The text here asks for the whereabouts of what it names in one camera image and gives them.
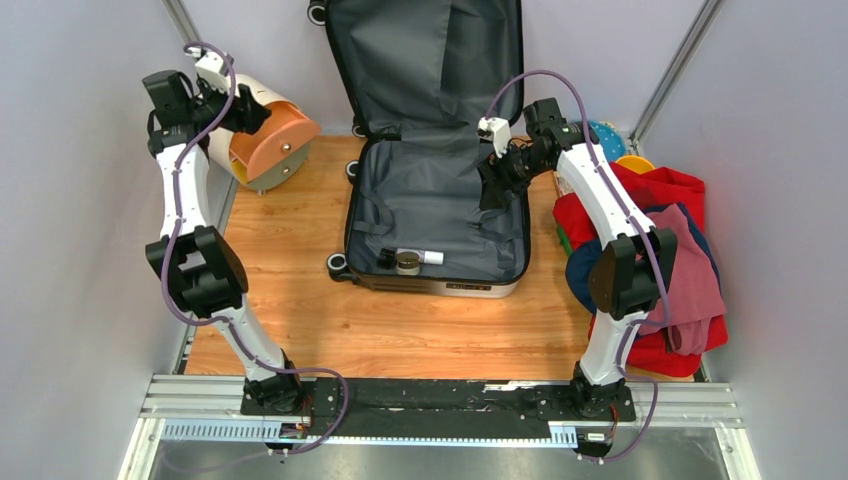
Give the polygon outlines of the cream mini drawer cabinet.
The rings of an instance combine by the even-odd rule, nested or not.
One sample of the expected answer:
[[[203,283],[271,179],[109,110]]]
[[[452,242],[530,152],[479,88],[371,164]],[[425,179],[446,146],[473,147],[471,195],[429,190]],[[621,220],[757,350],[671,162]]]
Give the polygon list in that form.
[[[265,192],[289,179],[306,161],[320,125],[292,101],[258,80],[239,74],[257,102],[270,111],[258,132],[234,133],[218,128],[209,135],[208,155],[242,186]]]

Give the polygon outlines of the navy blue garment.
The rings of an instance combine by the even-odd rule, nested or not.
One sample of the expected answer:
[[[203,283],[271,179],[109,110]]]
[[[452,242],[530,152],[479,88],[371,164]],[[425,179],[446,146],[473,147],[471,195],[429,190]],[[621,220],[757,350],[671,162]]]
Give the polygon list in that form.
[[[669,205],[652,206],[645,209],[648,216],[651,212],[658,212]],[[589,276],[591,270],[601,256],[601,245],[597,239],[591,240],[588,243],[578,247],[567,262],[565,269],[565,278],[571,292],[590,313],[596,312],[595,302],[592,300],[589,291]]]

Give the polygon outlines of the small round jar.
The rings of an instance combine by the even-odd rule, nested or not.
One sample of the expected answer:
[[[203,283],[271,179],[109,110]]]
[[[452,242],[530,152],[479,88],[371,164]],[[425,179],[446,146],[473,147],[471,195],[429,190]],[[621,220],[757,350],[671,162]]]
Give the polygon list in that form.
[[[400,251],[395,256],[395,271],[398,275],[417,276],[421,271],[421,256],[413,251]]]

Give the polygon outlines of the white tube black cap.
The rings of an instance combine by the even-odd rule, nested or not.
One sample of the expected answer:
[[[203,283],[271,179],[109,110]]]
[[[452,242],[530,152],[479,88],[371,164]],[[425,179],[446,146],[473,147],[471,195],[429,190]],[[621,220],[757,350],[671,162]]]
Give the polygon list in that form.
[[[410,249],[410,248],[382,248],[378,254],[377,266],[383,269],[393,268],[397,256],[401,253],[414,253],[419,257],[419,262],[426,265],[441,266],[444,264],[444,253],[432,250]]]

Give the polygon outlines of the astronaut print suitcase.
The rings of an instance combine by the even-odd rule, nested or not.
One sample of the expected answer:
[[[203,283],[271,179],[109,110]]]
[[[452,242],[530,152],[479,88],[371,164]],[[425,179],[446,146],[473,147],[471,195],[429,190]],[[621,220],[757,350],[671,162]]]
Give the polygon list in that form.
[[[328,1],[325,32],[366,141],[349,180],[346,278],[383,291],[502,298],[531,257],[529,201],[479,208],[478,121],[524,105],[518,1]],[[417,276],[377,266],[382,248],[444,253]]]

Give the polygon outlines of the red garment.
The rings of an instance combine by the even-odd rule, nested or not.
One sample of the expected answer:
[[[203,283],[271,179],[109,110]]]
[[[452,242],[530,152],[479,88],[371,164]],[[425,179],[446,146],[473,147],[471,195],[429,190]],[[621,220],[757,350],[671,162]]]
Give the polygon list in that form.
[[[705,233],[705,184],[702,180],[666,167],[645,174],[636,174],[618,164],[613,164],[611,167],[626,192],[644,213],[648,207],[682,203],[689,210],[703,234]],[[589,241],[599,240],[593,223],[575,193],[556,201],[553,216],[569,237],[573,253]],[[708,338],[709,348],[705,351],[720,347],[727,342],[728,333],[724,315],[712,320]],[[665,328],[641,326],[627,364],[670,377],[683,378],[694,375],[699,368],[701,355],[705,351],[698,355],[680,355],[672,352]]]

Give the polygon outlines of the pink ribbed garment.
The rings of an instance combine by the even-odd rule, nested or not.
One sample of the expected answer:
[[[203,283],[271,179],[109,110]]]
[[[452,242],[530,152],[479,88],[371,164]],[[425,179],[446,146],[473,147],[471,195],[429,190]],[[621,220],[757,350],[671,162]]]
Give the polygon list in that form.
[[[701,354],[709,348],[712,320],[726,313],[710,247],[682,204],[669,205],[648,217],[656,227],[671,229],[678,241],[667,287],[670,320],[665,333],[670,350],[680,355]]]

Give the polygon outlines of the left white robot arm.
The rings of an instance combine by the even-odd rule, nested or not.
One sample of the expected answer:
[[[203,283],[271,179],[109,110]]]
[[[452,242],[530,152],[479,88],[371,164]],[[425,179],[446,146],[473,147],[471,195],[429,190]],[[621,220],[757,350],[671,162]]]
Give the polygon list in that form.
[[[306,392],[293,362],[261,327],[247,294],[245,267],[211,219],[207,178],[218,163],[249,185],[286,161],[301,157],[319,132],[291,102],[240,75],[198,75],[191,83],[176,70],[145,77],[153,109],[148,149],[163,179],[164,215],[145,257],[175,317],[215,328],[245,369],[248,405],[291,415]]]

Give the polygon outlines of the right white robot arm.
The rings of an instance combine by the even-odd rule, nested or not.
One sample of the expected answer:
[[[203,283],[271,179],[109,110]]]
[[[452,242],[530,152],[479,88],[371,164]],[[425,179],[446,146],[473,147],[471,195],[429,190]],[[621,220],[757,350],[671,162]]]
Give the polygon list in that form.
[[[614,175],[587,120],[567,121],[553,98],[524,110],[529,142],[513,142],[507,120],[484,116],[478,136],[494,151],[478,165],[479,206],[507,207],[532,180],[556,172],[572,187],[600,241],[602,252],[589,277],[596,306],[589,345],[575,367],[570,404],[582,418],[605,411],[622,391],[624,365],[639,329],[657,305],[669,305],[678,241],[658,228]]]

